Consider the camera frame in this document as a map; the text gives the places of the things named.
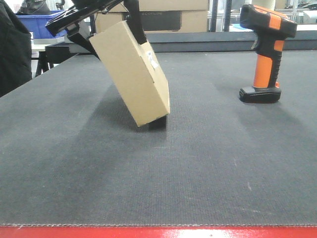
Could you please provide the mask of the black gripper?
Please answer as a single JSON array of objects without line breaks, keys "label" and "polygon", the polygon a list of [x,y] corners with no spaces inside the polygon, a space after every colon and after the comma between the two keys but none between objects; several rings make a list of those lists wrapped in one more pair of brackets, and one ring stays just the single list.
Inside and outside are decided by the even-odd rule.
[{"label": "black gripper", "polygon": [[[93,54],[96,58],[100,59],[90,41],[85,39],[79,33],[79,27],[75,27],[70,30],[66,28],[80,22],[98,11],[109,11],[116,5],[120,4],[122,0],[73,0],[72,2],[72,7],[49,20],[45,27],[53,36],[63,30],[66,30],[67,37],[71,42],[78,44]],[[144,44],[147,41],[147,38],[142,26],[139,1],[125,0],[124,6],[128,10],[126,21],[134,38],[139,45]]]}]

